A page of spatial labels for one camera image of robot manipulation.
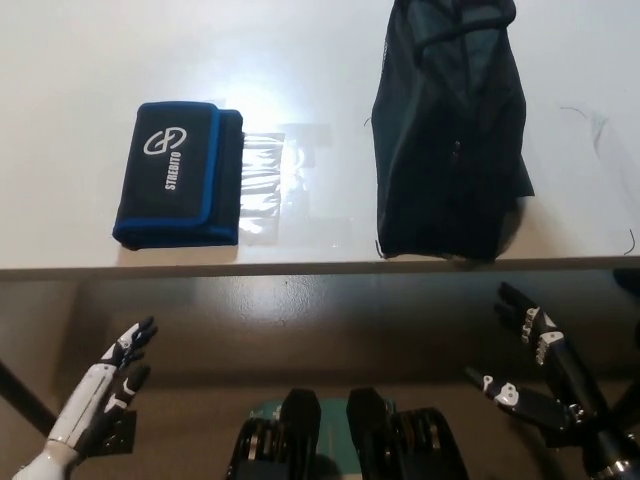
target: blue trim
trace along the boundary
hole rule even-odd
[[[138,236],[136,240],[138,242],[129,242],[129,236]],[[135,231],[121,232],[117,228],[113,230],[113,237],[126,246],[133,246],[136,248],[171,248],[171,247],[202,247],[202,246],[223,246],[223,245],[237,245],[238,244],[238,231],[233,228],[225,227],[210,227],[203,228],[202,230],[193,231],[190,234],[185,234],[181,238],[163,237],[160,235],[148,235],[142,234],[142,239],[139,238],[139,233]]]
[[[142,108],[149,107],[203,107],[208,106],[213,112],[211,118],[211,130],[209,132],[209,149],[207,152],[207,170],[204,176],[204,189],[202,194],[202,208],[200,215],[196,218],[130,218],[116,224],[116,230],[136,227],[196,227],[203,224],[211,214],[213,209],[213,183],[215,177],[215,166],[218,159],[218,138],[220,136],[220,110],[213,104],[200,102],[158,102],[145,103]]]

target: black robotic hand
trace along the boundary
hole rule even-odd
[[[351,438],[365,480],[468,480],[458,446],[435,408],[391,413],[373,388],[351,391]]]
[[[509,415],[539,428],[548,447],[579,446],[592,478],[640,479],[640,448],[624,429],[637,416],[640,384],[612,409],[562,329],[533,300],[503,283],[495,307],[543,371],[553,398],[468,368],[467,376]]]
[[[250,418],[236,441],[227,480],[307,480],[320,433],[320,402],[294,389],[278,419]]]

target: table surface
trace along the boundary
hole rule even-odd
[[[537,195],[485,268],[640,267],[640,2],[517,3],[509,34]],[[391,5],[32,0],[5,9],[0,277],[457,268],[384,261],[376,250],[368,118]],[[136,110],[162,100],[242,112],[237,248],[129,252],[111,237]]]

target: black bag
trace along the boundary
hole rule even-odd
[[[518,197],[526,106],[513,0],[396,0],[371,123],[378,237],[403,253],[492,260]]]

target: robotic hand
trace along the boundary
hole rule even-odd
[[[320,402],[291,390],[278,419],[250,418],[236,441],[227,480],[308,480],[320,432]]]
[[[453,433],[435,408],[390,413],[373,388],[351,391],[351,438],[365,480],[468,480]]]
[[[114,429],[126,417],[150,369],[136,365],[122,372],[144,356],[142,348],[156,332],[152,317],[136,323],[87,370],[49,433],[44,450],[14,480],[67,480],[86,457],[117,450]],[[118,377],[124,379],[115,385]],[[135,414],[130,413],[135,430]]]
[[[632,417],[638,413],[640,384],[633,384],[610,409],[593,376],[549,315],[506,283],[498,293],[500,322],[534,355],[555,398],[470,368],[467,376],[501,410],[536,426],[548,447],[580,447],[589,477],[640,479],[640,448],[624,432],[636,420]]]

